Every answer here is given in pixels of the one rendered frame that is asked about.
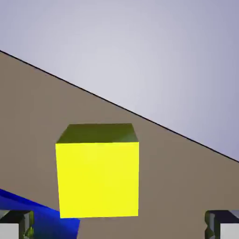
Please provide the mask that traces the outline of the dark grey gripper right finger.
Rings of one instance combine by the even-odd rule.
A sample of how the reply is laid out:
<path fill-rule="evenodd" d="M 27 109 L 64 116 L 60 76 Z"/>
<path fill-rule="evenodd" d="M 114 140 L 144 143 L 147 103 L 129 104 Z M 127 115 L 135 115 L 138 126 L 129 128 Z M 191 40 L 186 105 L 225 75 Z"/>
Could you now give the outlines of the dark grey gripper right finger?
<path fill-rule="evenodd" d="M 239 239 L 239 210 L 208 210 L 205 239 Z"/>

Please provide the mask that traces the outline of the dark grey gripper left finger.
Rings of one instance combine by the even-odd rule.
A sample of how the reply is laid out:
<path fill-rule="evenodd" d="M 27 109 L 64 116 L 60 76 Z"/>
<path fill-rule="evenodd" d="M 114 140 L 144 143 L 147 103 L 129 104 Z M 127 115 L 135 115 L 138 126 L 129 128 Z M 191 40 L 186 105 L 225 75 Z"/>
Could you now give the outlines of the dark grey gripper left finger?
<path fill-rule="evenodd" d="M 0 210 L 0 239 L 34 239 L 34 213 Z"/>

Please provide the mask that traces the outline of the small yellow cube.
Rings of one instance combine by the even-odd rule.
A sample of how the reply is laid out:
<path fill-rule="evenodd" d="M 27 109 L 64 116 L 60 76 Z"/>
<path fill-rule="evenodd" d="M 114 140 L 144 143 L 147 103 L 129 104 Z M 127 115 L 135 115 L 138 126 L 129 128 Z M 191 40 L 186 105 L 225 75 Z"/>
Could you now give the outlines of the small yellow cube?
<path fill-rule="evenodd" d="M 60 217 L 138 216 L 139 146 L 131 123 L 68 125 L 55 144 Z"/>

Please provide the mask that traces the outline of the large blue box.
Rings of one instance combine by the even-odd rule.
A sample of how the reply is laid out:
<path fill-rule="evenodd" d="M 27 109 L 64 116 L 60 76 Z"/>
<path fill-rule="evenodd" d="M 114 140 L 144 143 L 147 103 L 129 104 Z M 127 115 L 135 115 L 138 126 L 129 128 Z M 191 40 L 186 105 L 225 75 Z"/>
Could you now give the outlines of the large blue box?
<path fill-rule="evenodd" d="M 0 210 L 34 213 L 34 239 L 77 239 L 80 220 L 62 219 L 59 211 L 0 189 Z"/>

